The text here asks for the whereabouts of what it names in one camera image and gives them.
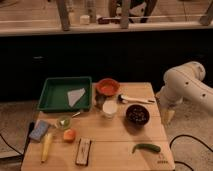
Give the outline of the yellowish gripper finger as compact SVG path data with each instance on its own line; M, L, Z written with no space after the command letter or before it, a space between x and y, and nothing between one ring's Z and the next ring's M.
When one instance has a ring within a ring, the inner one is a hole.
M175 111L172 109L164 109L162 115L163 124L169 124L172 118L174 117Z

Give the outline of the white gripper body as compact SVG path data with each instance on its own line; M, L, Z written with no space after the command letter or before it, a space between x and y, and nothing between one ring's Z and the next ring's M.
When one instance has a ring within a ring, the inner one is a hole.
M169 87L162 87L156 94L161 114L182 103L182 96Z

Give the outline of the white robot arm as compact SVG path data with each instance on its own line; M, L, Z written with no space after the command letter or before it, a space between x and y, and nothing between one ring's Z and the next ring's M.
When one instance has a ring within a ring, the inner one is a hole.
M174 107L188 99L213 115L213 88L203 83L206 71L196 61L168 69L163 76L164 85L156 94L162 123L167 125L173 118Z

